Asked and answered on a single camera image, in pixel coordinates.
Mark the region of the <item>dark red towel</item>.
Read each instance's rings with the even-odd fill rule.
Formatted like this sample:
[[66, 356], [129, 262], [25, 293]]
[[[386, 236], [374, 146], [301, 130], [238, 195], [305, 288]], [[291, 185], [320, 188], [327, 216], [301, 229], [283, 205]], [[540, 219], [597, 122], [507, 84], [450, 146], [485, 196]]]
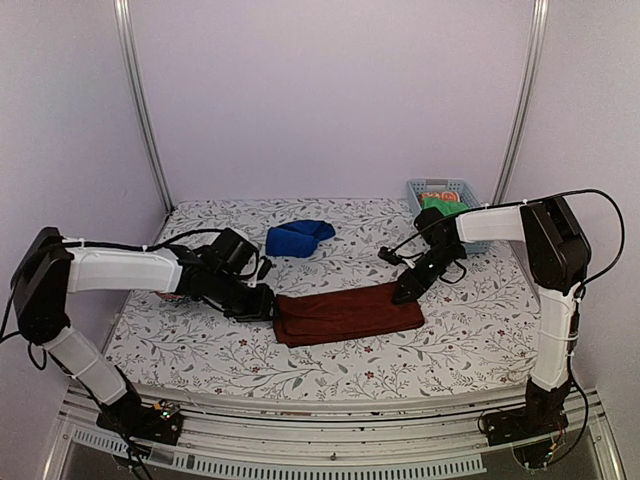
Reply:
[[290, 348], [361, 339], [424, 325], [417, 301], [395, 305], [393, 283], [350, 290], [277, 297], [273, 330]]

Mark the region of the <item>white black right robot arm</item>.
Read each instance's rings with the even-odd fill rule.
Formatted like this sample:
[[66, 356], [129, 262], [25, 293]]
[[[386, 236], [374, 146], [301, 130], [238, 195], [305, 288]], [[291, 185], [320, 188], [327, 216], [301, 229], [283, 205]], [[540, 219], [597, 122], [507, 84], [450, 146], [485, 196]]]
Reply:
[[571, 388], [571, 355], [579, 329], [578, 300], [591, 260], [590, 245], [571, 208], [560, 196], [451, 215], [432, 207], [416, 217], [415, 226], [429, 247], [417, 260], [386, 247], [378, 253], [392, 265], [407, 266], [392, 296], [396, 305], [421, 297], [450, 264], [465, 258], [468, 244], [502, 240], [525, 245], [540, 299], [540, 329], [525, 407], [518, 412], [516, 422], [524, 435], [539, 435], [558, 421]]

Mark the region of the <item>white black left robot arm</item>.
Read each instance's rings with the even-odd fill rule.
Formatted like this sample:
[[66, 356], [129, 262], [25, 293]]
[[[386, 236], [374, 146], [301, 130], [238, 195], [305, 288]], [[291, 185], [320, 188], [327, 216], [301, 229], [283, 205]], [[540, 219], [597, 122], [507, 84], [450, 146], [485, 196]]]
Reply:
[[141, 433], [148, 418], [168, 421], [162, 407], [145, 407], [132, 383], [71, 325], [69, 295], [86, 291], [149, 291], [188, 297], [239, 322], [264, 322], [277, 312], [263, 278], [271, 263], [230, 229], [190, 248], [176, 236], [152, 246], [71, 240], [54, 227], [42, 229], [11, 279], [11, 303], [20, 335], [41, 347], [80, 383], [105, 419], [128, 434]]

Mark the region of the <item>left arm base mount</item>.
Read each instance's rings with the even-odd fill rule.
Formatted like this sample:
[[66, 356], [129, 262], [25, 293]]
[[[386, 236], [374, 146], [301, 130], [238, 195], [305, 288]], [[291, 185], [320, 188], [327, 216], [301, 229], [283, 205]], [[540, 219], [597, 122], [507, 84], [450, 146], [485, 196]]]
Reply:
[[122, 434], [127, 439], [176, 446], [183, 422], [181, 408], [174, 402], [160, 400], [145, 406], [137, 401], [121, 399], [113, 405], [102, 407], [96, 425]]

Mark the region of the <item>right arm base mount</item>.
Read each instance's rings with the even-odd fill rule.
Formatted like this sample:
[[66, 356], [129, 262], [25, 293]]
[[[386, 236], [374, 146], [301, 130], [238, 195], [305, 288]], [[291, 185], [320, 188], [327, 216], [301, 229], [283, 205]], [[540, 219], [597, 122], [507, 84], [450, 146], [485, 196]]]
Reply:
[[563, 403], [549, 406], [538, 400], [522, 407], [483, 411], [478, 418], [478, 429], [489, 446], [524, 442], [512, 453], [527, 470], [541, 470], [551, 464], [567, 427]]

